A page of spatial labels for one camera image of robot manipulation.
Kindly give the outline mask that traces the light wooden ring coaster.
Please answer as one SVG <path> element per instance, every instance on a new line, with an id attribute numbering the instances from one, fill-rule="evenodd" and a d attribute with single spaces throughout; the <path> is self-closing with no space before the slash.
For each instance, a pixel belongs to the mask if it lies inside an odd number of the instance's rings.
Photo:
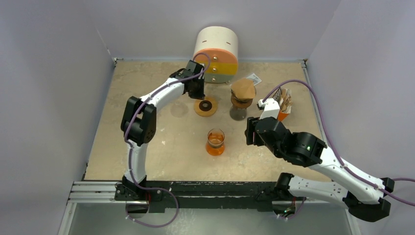
<path id="1" fill-rule="evenodd" d="M 213 96 L 206 96 L 204 100 L 196 100 L 193 109 L 201 117 L 210 117 L 216 113 L 218 104 Z"/>

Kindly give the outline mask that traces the brown paper coffee filter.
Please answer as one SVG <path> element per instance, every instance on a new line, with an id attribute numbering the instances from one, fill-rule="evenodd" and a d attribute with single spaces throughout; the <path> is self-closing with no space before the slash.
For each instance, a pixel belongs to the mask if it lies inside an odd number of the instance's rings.
<path id="1" fill-rule="evenodd" d="M 231 85 L 231 93 L 239 100 L 254 99 L 256 96 L 254 82 L 247 78 L 239 79 Z"/>

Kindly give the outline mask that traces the clear glass dripper cone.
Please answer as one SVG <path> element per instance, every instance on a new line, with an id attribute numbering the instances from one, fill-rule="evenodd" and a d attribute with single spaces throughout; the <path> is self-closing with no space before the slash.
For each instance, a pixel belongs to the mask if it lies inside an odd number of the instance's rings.
<path id="1" fill-rule="evenodd" d="M 244 86 L 231 86 L 232 103 L 248 103 L 256 97 L 256 88 L 253 84 Z"/>

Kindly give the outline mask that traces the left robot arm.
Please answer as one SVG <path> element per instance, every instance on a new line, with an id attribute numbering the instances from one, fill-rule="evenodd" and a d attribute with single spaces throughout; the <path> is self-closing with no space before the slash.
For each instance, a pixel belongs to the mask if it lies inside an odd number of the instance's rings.
<path id="1" fill-rule="evenodd" d="M 184 94 L 192 99 L 204 99 L 206 70 L 207 65 L 190 60 L 185 68 L 172 73 L 149 94 L 127 100 L 120 125 L 127 144 L 127 168 L 122 186 L 133 200 L 142 199 L 148 190 L 145 160 L 148 144 L 156 132 L 158 112 Z"/>

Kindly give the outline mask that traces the glass carafe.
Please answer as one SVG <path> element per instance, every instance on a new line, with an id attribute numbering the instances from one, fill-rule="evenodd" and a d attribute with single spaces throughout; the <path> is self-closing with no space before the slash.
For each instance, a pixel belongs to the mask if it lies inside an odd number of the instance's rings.
<path id="1" fill-rule="evenodd" d="M 242 121 L 247 116 L 247 109 L 246 108 L 239 108 L 239 107 L 233 105 L 230 108 L 229 115 L 233 120 Z"/>

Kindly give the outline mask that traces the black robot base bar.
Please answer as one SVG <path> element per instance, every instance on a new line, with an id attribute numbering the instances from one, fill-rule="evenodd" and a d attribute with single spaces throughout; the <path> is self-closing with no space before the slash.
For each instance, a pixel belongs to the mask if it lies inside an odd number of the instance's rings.
<path id="1" fill-rule="evenodd" d="M 255 209 L 276 212 L 278 201 L 301 202 L 277 182 L 127 181 L 115 184 L 116 201 L 142 201 L 150 213 L 165 209 Z"/>

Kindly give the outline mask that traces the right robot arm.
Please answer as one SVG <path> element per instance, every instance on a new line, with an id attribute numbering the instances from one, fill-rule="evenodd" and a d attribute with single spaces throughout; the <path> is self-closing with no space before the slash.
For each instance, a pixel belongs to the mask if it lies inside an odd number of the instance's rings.
<path id="1" fill-rule="evenodd" d="M 327 144 L 307 132 L 290 132 L 273 117 L 247 119 L 247 145 L 265 146 L 277 158 L 328 177 L 330 182 L 304 179 L 291 173 L 280 174 L 275 185 L 280 199 L 313 198 L 346 208 L 366 222 L 379 221 L 390 214 L 391 203 L 384 197 L 393 192 L 394 180 L 371 176 L 342 158 Z"/>

